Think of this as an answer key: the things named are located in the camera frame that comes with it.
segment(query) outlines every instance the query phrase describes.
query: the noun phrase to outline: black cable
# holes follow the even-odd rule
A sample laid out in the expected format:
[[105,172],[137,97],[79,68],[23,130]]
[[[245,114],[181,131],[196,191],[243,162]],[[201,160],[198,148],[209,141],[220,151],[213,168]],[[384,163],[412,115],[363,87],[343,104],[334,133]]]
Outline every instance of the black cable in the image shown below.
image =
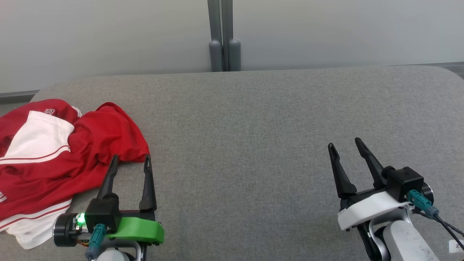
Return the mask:
[[[426,218],[428,218],[428,219],[435,220],[436,222],[439,223],[439,221],[437,221],[436,219],[430,218],[430,217],[428,217],[425,213],[422,213],[422,212],[417,211],[417,210],[415,210],[415,209],[412,210],[412,213],[413,213],[413,214],[419,214],[419,215],[424,216],[424,217],[426,217]],[[464,237],[464,232],[462,232],[461,230],[455,228],[454,226],[452,226],[451,224],[449,224],[449,223],[447,223],[447,222],[444,222],[444,221],[443,221],[443,223],[445,223],[448,227],[450,227],[451,229],[453,229],[454,231],[456,231],[456,233],[459,233],[461,236]]]
[[461,241],[456,237],[456,235],[453,233],[453,231],[448,227],[445,222],[438,216],[438,214],[434,215],[435,220],[438,221],[445,229],[450,233],[450,235],[453,237],[453,239],[458,243],[458,245],[461,247],[461,249],[464,249],[464,245],[461,243]]

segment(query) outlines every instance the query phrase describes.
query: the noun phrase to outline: logo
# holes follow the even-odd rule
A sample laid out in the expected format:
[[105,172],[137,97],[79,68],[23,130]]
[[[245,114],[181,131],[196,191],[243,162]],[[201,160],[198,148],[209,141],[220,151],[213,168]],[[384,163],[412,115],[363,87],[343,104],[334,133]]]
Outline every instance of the logo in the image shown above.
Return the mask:
[[45,113],[48,115],[53,115],[55,113],[55,109],[46,109]]

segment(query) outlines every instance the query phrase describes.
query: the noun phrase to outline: wall baseboard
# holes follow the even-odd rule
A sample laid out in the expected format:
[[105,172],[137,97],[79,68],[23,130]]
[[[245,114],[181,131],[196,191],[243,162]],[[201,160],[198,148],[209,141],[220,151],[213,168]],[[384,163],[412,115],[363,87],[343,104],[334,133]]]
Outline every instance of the wall baseboard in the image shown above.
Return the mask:
[[0,93],[0,104],[30,102],[39,90]]

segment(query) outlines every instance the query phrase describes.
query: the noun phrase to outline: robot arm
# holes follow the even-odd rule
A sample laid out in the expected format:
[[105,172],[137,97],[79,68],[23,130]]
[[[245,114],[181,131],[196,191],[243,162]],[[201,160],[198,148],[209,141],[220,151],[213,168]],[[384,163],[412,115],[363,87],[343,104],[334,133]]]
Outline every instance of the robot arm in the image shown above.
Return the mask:
[[[164,242],[164,229],[155,221],[156,197],[150,156],[146,155],[145,184],[139,210],[119,210],[119,197],[112,192],[118,156],[114,155],[96,198],[85,213],[61,214],[53,228],[58,247],[87,247],[87,260],[146,261],[147,247]],[[134,248],[131,256],[117,248]]]
[[[437,261],[437,256],[412,225],[412,208],[414,213],[425,211],[422,215],[440,222],[457,238],[438,217],[438,209],[432,206],[433,192],[424,178],[409,167],[400,170],[382,167],[360,138],[355,142],[369,167],[374,188],[357,191],[340,164],[335,146],[330,143],[329,156],[340,198],[340,229],[358,229],[371,261]],[[374,226],[385,223],[388,224],[374,230]]]

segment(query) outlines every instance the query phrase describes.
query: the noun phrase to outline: green led light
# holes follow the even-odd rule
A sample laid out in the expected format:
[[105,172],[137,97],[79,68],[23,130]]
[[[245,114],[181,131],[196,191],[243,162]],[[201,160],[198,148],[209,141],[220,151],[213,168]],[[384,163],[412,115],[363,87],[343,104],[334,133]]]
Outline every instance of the green led light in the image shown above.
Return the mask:
[[85,223],[84,213],[79,214],[79,216],[77,217],[77,223],[78,223],[79,225]]

